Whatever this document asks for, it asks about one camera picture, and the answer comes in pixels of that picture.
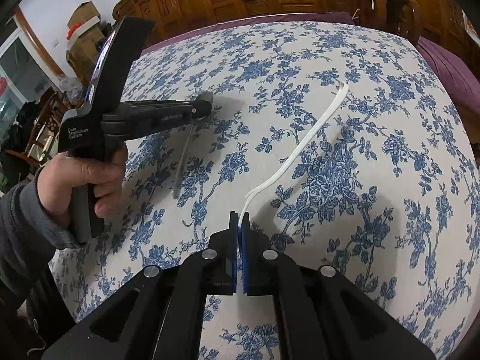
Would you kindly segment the grey sleeve forearm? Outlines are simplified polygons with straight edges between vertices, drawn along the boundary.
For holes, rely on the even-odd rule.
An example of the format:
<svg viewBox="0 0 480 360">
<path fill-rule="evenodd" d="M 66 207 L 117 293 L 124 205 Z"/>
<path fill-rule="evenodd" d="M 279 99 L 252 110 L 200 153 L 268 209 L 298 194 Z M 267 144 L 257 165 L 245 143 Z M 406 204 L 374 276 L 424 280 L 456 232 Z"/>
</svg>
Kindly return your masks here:
<svg viewBox="0 0 480 360">
<path fill-rule="evenodd" d="M 38 180 L 13 187 L 1 198 L 1 303 L 20 307 L 56 250 L 84 244 L 41 204 Z"/>
</svg>

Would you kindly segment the person left hand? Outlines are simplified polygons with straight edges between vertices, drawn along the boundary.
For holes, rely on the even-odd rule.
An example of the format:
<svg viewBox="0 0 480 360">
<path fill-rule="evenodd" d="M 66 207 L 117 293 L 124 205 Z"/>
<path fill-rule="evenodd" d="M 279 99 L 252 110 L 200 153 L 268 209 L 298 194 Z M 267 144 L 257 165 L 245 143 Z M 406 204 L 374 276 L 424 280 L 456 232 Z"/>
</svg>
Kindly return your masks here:
<svg viewBox="0 0 480 360">
<path fill-rule="evenodd" d="M 66 228 L 70 223 L 69 205 L 72 190 L 87 184 L 94 185 L 97 202 L 94 212 L 104 219 L 120 203 L 125 164 L 126 144 L 118 146 L 109 163 L 88 158 L 72 158 L 59 153 L 41 170 L 37 178 L 37 193 L 49 216 Z"/>
</svg>

